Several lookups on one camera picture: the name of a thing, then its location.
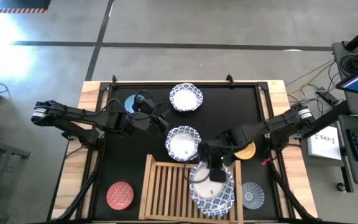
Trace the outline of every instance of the dish rack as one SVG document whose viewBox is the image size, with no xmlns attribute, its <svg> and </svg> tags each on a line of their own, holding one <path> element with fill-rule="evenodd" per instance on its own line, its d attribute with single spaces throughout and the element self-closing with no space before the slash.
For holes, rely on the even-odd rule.
<svg viewBox="0 0 358 224">
<path fill-rule="evenodd" d="M 241 164 L 230 166 L 234 177 L 236 201 L 224 216 L 206 216 L 198 210 L 190 197 L 188 177 L 194 164 L 156 162 L 147 155 L 140 201 L 139 219 L 168 220 L 198 223 L 243 223 L 241 193 Z"/>
</svg>

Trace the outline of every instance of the red round coaster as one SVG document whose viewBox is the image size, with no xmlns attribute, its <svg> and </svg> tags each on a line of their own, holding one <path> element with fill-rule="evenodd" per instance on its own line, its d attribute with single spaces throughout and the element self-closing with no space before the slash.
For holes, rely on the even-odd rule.
<svg viewBox="0 0 358 224">
<path fill-rule="evenodd" d="M 134 190 L 127 182 L 116 182 L 107 191 L 107 203 L 114 210 L 127 208 L 134 200 Z"/>
</svg>

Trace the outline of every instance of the blue patterned plate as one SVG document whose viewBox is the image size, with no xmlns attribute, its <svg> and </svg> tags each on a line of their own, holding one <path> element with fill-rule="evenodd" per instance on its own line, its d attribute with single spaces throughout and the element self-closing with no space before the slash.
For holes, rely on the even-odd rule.
<svg viewBox="0 0 358 224">
<path fill-rule="evenodd" d="M 169 93 L 169 101 L 177 111 L 193 111 L 203 103 L 203 93 L 191 83 L 175 85 Z"/>
<path fill-rule="evenodd" d="M 253 183 L 246 182 L 242 185 L 242 204 L 248 209 L 258 209 L 265 202 L 265 192 L 263 189 Z"/>
<path fill-rule="evenodd" d="M 226 182 L 219 183 L 207 178 L 201 183 L 190 183 L 190 196 L 197 207 L 205 215 L 224 215 L 233 205 L 234 201 L 234 178 L 230 170 L 224 166 Z M 209 174 L 204 162 L 200 162 L 190 170 L 189 180 L 197 181 L 204 179 Z"/>
<path fill-rule="evenodd" d="M 194 128 L 179 126 L 168 132 L 165 147 L 172 159 L 186 162 L 198 156 L 197 147 L 200 142 L 200 135 Z"/>
</svg>

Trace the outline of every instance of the yellow coaster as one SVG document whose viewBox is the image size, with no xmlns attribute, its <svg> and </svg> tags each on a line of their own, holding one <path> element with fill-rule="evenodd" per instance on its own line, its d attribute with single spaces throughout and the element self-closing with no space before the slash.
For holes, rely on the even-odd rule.
<svg viewBox="0 0 358 224">
<path fill-rule="evenodd" d="M 239 159 L 250 159 L 255 155 L 256 145 L 254 142 L 251 142 L 245 149 L 234 153 L 234 155 Z"/>
</svg>

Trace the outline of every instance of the concrete floor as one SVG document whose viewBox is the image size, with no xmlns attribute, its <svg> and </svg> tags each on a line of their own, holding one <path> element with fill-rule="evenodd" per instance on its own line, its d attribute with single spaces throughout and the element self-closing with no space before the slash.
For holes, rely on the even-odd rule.
<svg viewBox="0 0 358 224">
<path fill-rule="evenodd" d="M 9 43 L 96 42 L 108 1 L 52 0 L 45 14 L 0 14 L 0 82 L 10 90 L 0 99 L 0 140 L 32 151 L 28 161 L 12 160 L 14 171 L 4 176 L 0 187 L 0 216 L 9 215 L 9 223 L 42 222 L 47 217 L 67 141 L 56 128 L 33 125 L 32 107 L 43 100 L 76 106 L 94 52 L 94 47 Z M 115 0 L 101 38 L 328 47 L 357 33 L 358 1 L 351 0 Z M 102 47 L 91 75 L 92 80 L 110 80 L 113 74 L 119 80 L 222 80 L 230 73 L 235 79 L 288 83 L 332 58 L 331 52 L 311 51 Z M 326 88 L 327 74 L 313 83 Z M 344 98 L 339 90 L 333 95 Z M 315 103 L 310 107 L 319 116 Z M 342 194 L 335 189 L 341 181 L 339 168 L 306 168 L 319 217 L 358 223 L 358 186 L 354 194 Z"/>
</svg>

